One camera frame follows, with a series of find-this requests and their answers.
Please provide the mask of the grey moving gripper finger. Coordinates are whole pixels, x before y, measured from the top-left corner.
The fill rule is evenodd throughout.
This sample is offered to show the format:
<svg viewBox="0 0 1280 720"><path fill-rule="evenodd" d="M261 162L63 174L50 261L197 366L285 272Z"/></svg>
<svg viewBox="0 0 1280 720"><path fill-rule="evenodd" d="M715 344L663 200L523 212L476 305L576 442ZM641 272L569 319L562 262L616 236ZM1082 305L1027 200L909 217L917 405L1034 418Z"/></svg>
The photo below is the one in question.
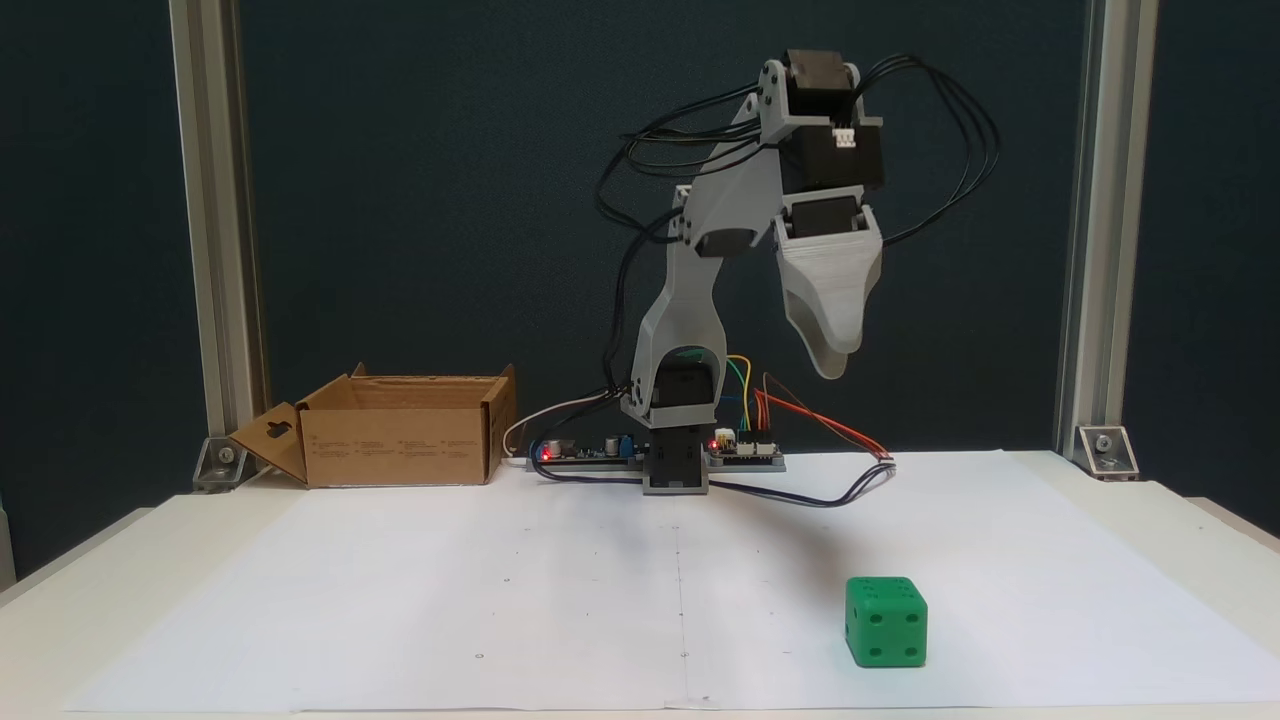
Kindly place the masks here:
<svg viewBox="0 0 1280 720"><path fill-rule="evenodd" d="M879 279L879 240L783 240L783 311L812 352L854 352Z"/></svg>

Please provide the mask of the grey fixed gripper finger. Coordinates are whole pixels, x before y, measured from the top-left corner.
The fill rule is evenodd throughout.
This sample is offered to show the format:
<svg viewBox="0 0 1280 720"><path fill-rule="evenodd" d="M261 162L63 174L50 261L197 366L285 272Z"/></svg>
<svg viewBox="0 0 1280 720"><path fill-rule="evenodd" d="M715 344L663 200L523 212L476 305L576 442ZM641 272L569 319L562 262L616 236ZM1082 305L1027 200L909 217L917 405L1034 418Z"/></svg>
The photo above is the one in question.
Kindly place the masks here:
<svg viewBox="0 0 1280 720"><path fill-rule="evenodd" d="M827 380L842 377L849 356L861 347L861 315L837 313L832 318L791 290L785 291L785 315L818 375Z"/></svg>

